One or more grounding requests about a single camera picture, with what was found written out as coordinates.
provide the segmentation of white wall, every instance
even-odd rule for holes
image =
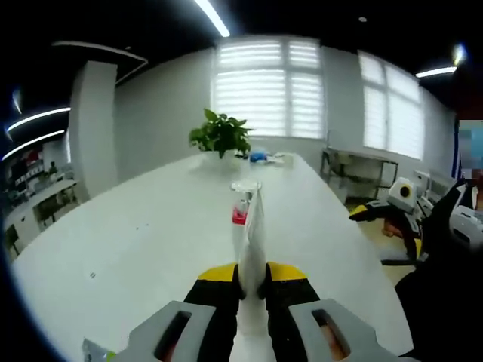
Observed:
[[[423,161],[363,146],[364,94],[355,54],[323,47],[327,129],[334,149],[363,152],[399,163],[399,176],[414,169],[449,176],[453,150],[453,113],[423,90],[426,139]],[[161,64],[123,84],[115,95],[115,147],[121,181],[195,154],[188,133],[203,122],[210,105],[212,50]],[[300,154],[317,172],[321,140],[256,138],[254,147]]]
[[[116,72],[115,64],[88,61],[74,81],[69,137],[82,200],[118,184],[113,118]]]
[[[194,155],[189,131],[210,107],[211,52],[157,66],[115,92],[115,151],[120,181]]]

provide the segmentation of ceiling light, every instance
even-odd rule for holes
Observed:
[[[22,111],[20,110],[20,89],[16,89],[12,93],[12,100],[14,101],[14,107],[15,109],[22,114]]]
[[[453,49],[453,64],[458,66],[466,59],[466,49],[461,44],[457,45]]]
[[[10,132],[14,128],[17,128],[18,126],[21,126],[22,124],[33,121],[34,119],[45,117],[47,115],[55,115],[56,113],[68,112],[68,111],[70,111],[70,107],[53,109],[53,110],[48,111],[48,112],[38,113],[37,115],[33,115],[33,116],[27,117],[27,118],[25,118],[21,121],[15,122],[9,128],[7,128],[7,132]]]
[[[65,130],[58,130],[57,132],[52,132],[52,133],[46,134],[45,136],[41,136],[39,138],[35,138],[34,140],[26,142],[23,145],[18,146],[16,148],[12,149],[11,151],[7,152],[7,154],[2,157],[2,161],[5,160],[7,157],[12,156],[15,152],[20,151],[21,149],[24,149],[25,147],[30,146],[35,142],[38,142],[40,140],[45,140],[46,138],[53,137],[53,136],[56,136],[58,134],[62,134],[64,132],[65,132]]]
[[[215,28],[217,28],[218,32],[220,32],[220,35],[224,38],[228,37],[228,29],[226,28],[225,24],[223,24],[223,21],[221,21],[220,16],[213,9],[213,6],[211,6],[210,2],[208,0],[195,0],[195,2],[211,20]]]
[[[417,73],[416,76],[418,78],[424,78],[424,77],[429,77],[431,75],[454,73],[456,69],[457,69],[456,66],[447,66],[446,68],[438,68],[438,69],[427,70],[425,72]]]

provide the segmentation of cable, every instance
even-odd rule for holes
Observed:
[[[423,209],[423,207],[421,206],[421,204],[420,204],[420,202],[419,202],[418,200],[416,200],[416,204],[417,204],[417,206],[419,206],[419,207],[420,207],[421,212],[423,213],[424,217],[425,217],[425,218],[427,218],[428,216],[427,216],[427,215],[426,215],[426,213],[424,212],[424,209]]]

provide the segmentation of blue object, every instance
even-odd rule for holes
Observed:
[[[454,149],[453,149],[453,167],[451,169],[451,177],[460,179],[461,155],[460,155],[460,121],[454,119]]]
[[[483,127],[472,129],[471,157],[483,158]]]
[[[250,154],[250,162],[265,161],[266,153],[254,152]]]

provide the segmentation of red label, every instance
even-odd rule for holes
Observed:
[[[246,212],[242,213],[237,208],[233,209],[232,221],[234,224],[237,225],[244,225],[247,221],[247,214]]]

